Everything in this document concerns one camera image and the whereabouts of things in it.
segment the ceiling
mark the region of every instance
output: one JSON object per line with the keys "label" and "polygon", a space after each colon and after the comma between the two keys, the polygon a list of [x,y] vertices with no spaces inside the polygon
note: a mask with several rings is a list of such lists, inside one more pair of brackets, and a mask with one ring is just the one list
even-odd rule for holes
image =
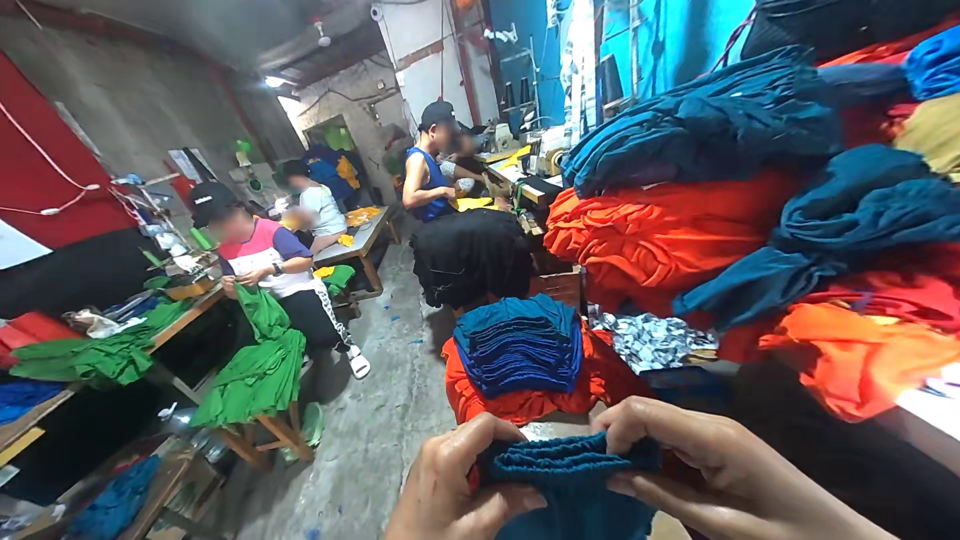
{"label": "ceiling", "polygon": [[[385,48],[370,17],[371,0],[40,1],[115,19],[169,37],[220,63],[277,74],[302,86]],[[317,44],[315,17],[332,38],[329,47]],[[349,63],[330,71],[345,61]]]}

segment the baseball cap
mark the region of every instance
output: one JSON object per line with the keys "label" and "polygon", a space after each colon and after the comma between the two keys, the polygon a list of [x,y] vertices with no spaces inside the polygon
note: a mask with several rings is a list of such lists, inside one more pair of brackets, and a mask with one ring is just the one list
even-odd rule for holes
{"label": "baseball cap", "polygon": [[229,216],[239,200],[229,187],[219,182],[204,182],[190,190],[190,202],[193,203],[193,226],[199,229]]}

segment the worker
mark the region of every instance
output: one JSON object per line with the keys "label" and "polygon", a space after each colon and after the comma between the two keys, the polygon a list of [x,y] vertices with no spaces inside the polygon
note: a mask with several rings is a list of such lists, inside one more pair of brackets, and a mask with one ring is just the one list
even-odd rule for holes
{"label": "worker", "polygon": [[313,242],[310,252],[317,255],[332,246],[347,233],[347,219],[337,207],[330,188],[310,178],[310,167],[301,160],[280,164],[278,181],[291,194],[299,195],[300,202],[283,214],[284,224],[297,231],[310,231]]}
{"label": "worker", "polygon": [[[712,540],[896,540],[790,464],[735,421],[631,397],[596,417],[607,452],[624,454],[652,437],[691,467],[708,490],[639,472],[610,477],[607,488],[662,510]],[[492,540],[511,517],[547,506],[530,486],[472,492],[467,472],[494,439],[523,441],[509,422],[483,413],[426,441],[403,485],[386,540]]]}
{"label": "worker", "polygon": [[446,101],[435,101],[423,110],[417,144],[407,151],[403,182],[403,206],[420,221],[456,211],[448,201],[457,198],[457,191],[441,171],[437,156],[458,150],[460,132],[453,106]]}
{"label": "worker", "polygon": [[238,283],[267,289],[287,312],[291,328],[303,332],[307,351],[336,349],[347,355],[353,375],[363,379],[370,363],[337,321],[326,285],[313,275],[313,257],[294,234],[276,221],[254,218],[223,184],[198,184],[190,198],[194,227],[209,227],[220,242],[224,293],[236,300]]}

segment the black pants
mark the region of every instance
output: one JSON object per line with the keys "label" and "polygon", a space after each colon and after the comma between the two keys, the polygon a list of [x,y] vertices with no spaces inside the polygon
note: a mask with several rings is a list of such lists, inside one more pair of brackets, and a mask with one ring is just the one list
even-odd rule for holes
{"label": "black pants", "polygon": [[333,317],[333,308],[324,308],[324,301],[313,290],[302,290],[279,299],[283,310],[290,317],[290,326],[303,332],[310,352],[317,349],[336,349],[345,353],[349,349],[346,330],[338,331],[335,325],[343,326]]}

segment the green garment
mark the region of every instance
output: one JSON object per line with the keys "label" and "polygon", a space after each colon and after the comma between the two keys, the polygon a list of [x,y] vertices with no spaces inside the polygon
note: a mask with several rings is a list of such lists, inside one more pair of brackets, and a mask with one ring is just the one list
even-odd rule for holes
{"label": "green garment", "polygon": [[248,423],[258,414],[285,410],[300,393],[306,338],[265,289],[236,287],[237,299],[259,345],[244,347],[213,382],[191,426]]}
{"label": "green garment", "polygon": [[154,364],[146,352],[154,346],[154,336],[189,307],[184,302],[160,304],[142,315],[146,321],[102,339],[55,339],[20,347],[12,352],[20,363],[10,373],[37,380],[85,380],[94,387],[111,381],[130,384]]}
{"label": "green garment", "polygon": [[345,288],[347,288],[347,282],[350,281],[350,278],[356,274],[357,271],[353,269],[352,266],[347,266],[345,264],[338,264],[333,267],[333,274],[324,278],[324,285],[326,285],[326,290],[330,293],[330,296],[337,296]]}

